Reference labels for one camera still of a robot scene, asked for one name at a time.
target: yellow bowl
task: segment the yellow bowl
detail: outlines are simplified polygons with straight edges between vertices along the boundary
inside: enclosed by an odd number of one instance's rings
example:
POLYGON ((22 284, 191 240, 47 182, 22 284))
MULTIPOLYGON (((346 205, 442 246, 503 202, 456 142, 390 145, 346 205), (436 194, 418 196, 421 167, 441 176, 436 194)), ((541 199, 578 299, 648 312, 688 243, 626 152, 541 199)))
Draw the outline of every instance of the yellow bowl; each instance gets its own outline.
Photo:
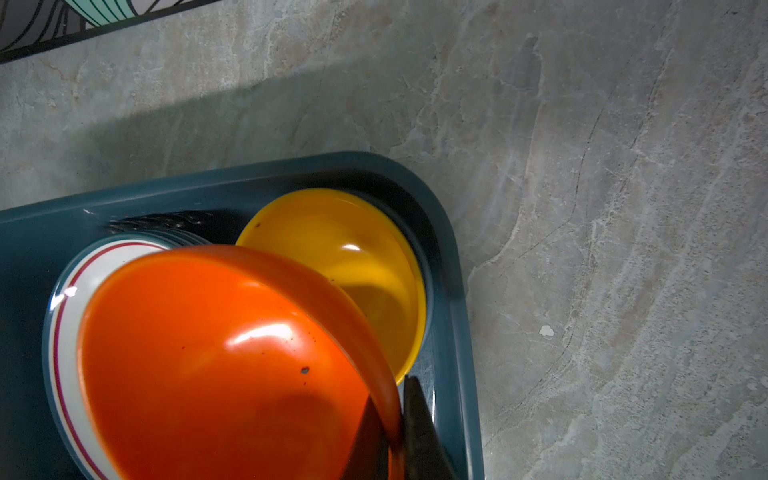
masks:
POLYGON ((366 314, 397 383, 413 367, 426 327, 424 279, 408 241, 379 209, 338 190, 299 190, 256 214, 237 245, 325 275, 366 314))

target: tray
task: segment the tray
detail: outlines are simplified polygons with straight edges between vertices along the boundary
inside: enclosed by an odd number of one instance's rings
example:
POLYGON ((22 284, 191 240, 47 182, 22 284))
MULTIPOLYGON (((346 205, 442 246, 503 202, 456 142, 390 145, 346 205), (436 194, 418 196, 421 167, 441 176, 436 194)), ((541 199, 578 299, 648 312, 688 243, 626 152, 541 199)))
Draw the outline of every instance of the tray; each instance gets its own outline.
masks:
POLYGON ((48 408, 41 335, 48 298, 67 262, 126 217, 204 210, 195 226, 234 243, 280 195, 347 190, 401 227, 431 277, 430 321, 411 374, 422 382, 435 429, 459 478, 482 480, 475 370, 458 250, 448 217, 412 172, 387 158, 338 153, 151 180, 0 211, 0 477, 83 478, 48 408))

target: white plate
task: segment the white plate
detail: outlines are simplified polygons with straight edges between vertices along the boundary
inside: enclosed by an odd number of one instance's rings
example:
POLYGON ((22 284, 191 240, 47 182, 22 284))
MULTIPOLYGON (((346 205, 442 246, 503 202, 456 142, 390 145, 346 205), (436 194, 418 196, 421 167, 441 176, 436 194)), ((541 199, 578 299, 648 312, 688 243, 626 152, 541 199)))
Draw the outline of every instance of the white plate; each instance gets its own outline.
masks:
POLYGON ((96 289, 115 270, 150 253, 174 248, 141 233, 115 235, 83 250, 65 268, 51 295, 43 332, 46 390, 54 420, 70 455, 93 480, 120 480, 85 410, 78 372, 78 334, 96 289))

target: patterned mat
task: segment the patterned mat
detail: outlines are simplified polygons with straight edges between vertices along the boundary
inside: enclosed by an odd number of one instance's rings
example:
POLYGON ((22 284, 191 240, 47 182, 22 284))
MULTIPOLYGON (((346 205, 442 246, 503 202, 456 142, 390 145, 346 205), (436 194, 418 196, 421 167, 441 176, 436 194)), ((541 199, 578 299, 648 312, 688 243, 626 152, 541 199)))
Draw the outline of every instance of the patterned mat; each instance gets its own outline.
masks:
POLYGON ((0 0, 0 64, 217 0, 0 0))

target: stone surface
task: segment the stone surface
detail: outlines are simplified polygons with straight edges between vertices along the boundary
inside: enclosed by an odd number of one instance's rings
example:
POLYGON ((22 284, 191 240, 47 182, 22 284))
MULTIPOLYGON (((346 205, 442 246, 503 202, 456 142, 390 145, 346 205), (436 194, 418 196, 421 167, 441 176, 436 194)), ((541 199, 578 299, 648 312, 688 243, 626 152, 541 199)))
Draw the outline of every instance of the stone surface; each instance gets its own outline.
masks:
POLYGON ((768 2, 225 0, 2 65, 0 111, 0 208, 394 158, 455 228, 487 478, 768 475, 768 2))

